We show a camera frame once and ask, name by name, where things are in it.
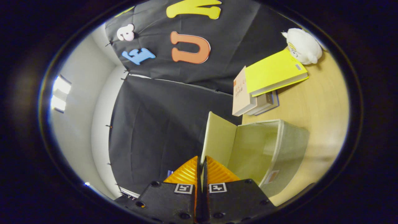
wooden table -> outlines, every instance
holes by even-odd
[[[328,52],[316,65],[306,65],[309,79],[278,90],[280,106],[258,116],[243,115],[242,124],[282,119],[310,132],[303,162],[291,182],[270,198],[278,206],[330,168],[343,145],[349,118],[343,75]]]

label on box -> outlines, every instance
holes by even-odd
[[[271,182],[273,182],[276,178],[276,176],[278,175],[279,170],[273,170],[269,173],[268,178],[265,180],[264,184],[269,184]]]

light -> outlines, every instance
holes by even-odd
[[[56,96],[53,96],[51,98],[51,107],[64,111],[65,106],[66,106],[66,102],[61,100],[60,98],[58,98]]]
[[[59,89],[61,92],[68,94],[70,91],[70,88],[71,88],[71,85],[69,83],[67,83],[65,80],[63,80],[61,77],[58,76],[55,79],[53,90]]]

yellow book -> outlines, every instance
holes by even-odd
[[[307,70],[284,49],[245,69],[247,92],[259,96],[308,79]]]

orange letter u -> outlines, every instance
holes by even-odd
[[[197,36],[178,34],[173,31],[170,34],[170,40],[172,44],[177,44],[178,42],[194,43],[199,46],[199,51],[197,53],[190,53],[185,51],[179,51],[176,47],[172,49],[173,61],[186,61],[194,64],[201,64],[209,58],[210,54],[210,44],[209,42]]]

